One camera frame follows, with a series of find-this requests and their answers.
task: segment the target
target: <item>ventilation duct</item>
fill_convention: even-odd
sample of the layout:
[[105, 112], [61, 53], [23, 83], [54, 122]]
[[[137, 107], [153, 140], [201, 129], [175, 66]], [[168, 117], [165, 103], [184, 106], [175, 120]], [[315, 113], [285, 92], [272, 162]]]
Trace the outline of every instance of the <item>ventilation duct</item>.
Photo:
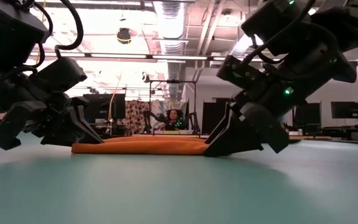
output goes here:
[[[166, 39], [160, 42], [161, 51], [164, 55], [183, 55], [185, 43], [179, 41], [185, 33], [185, 10], [183, 2], [154, 2], [154, 9], [157, 13], [159, 35]], [[180, 79], [181, 64], [168, 63], [168, 79]], [[181, 96], [177, 85], [169, 86], [170, 97]]]

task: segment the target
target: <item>patterned curtain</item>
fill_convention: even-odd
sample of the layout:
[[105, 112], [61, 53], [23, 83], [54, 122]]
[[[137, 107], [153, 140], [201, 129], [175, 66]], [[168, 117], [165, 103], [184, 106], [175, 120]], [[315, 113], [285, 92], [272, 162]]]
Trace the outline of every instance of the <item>patterned curtain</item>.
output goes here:
[[[165, 100], [165, 101], [159, 101], [159, 100], [153, 100], [152, 103], [152, 109], [151, 112], [153, 112], [155, 115], [163, 114], [164, 116], [167, 116], [167, 111], [176, 109], [176, 110], [182, 110], [183, 114], [186, 113], [186, 103], [177, 101], [177, 100]], [[119, 119], [117, 122], [121, 125], [126, 125], [128, 129], [132, 130], [132, 133], [141, 133], [143, 132], [145, 128], [145, 122], [143, 117], [143, 111], [149, 110], [149, 102], [143, 102], [143, 101], [127, 101], [126, 102], [126, 118], [125, 119]], [[160, 123], [157, 122], [154, 118], [150, 119], [152, 128], [159, 127]]]
[[143, 110], [149, 110], [149, 102], [127, 101], [125, 103], [126, 118], [119, 119], [118, 124], [126, 125], [132, 133], [141, 133], [145, 128]]

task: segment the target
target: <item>ceiling light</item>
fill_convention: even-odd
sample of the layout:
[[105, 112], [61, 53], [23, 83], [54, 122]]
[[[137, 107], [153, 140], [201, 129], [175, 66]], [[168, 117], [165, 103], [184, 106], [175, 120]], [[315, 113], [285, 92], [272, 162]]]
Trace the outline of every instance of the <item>ceiling light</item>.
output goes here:
[[[225, 59], [225, 57], [214, 57], [214, 58], [213, 58], [214, 61], [219, 61], [219, 62], [224, 61], [224, 59]], [[254, 59], [252, 59], [251, 62], [263, 62], [263, 60], [260, 59], [260, 58], [254, 58]]]
[[99, 58], [146, 58], [146, 55], [137, 55], [137, 54], [91, 54], [91, 57]]
[[165, 59], [159, 59], [157, 62], [163, 62], [163, 63], [186, 63], [185, 60], [165, 60]]
[[203, 56], [186, 56], [186, 55], [153, 55], [154, 59], [165, 60], [206, 60], [207, 57]]
[[[31, 52], [30, 56], [36, 57], [38, 56], [38, 52]], [[46, 57], [56, 57], [55, 52], [46, 52]], [[71, 52], [62, 52], [62, 57], [85, 57], [84, 53], [71, 53]]]

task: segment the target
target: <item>curtain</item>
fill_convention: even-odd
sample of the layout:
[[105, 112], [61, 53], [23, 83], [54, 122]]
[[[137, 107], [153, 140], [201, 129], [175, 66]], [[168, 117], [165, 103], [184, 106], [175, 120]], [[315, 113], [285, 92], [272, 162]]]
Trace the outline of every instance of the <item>curtain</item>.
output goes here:
[[132, 133], [141, 133], [145, 128], [143, 111], [149, 110], [149, 102], [143, 101], [126, 101], [125, 102], [126, 118], [119, 119], [118, 124], [126, 125]]

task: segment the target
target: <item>green led light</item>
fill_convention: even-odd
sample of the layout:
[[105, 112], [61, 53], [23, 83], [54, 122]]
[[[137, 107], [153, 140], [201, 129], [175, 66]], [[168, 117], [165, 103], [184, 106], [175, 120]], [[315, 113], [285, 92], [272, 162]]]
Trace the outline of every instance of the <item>green led light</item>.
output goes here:
[[293, 93], [293, 88], [288, 87], [284, 90], [285, 95], [291, 95]]

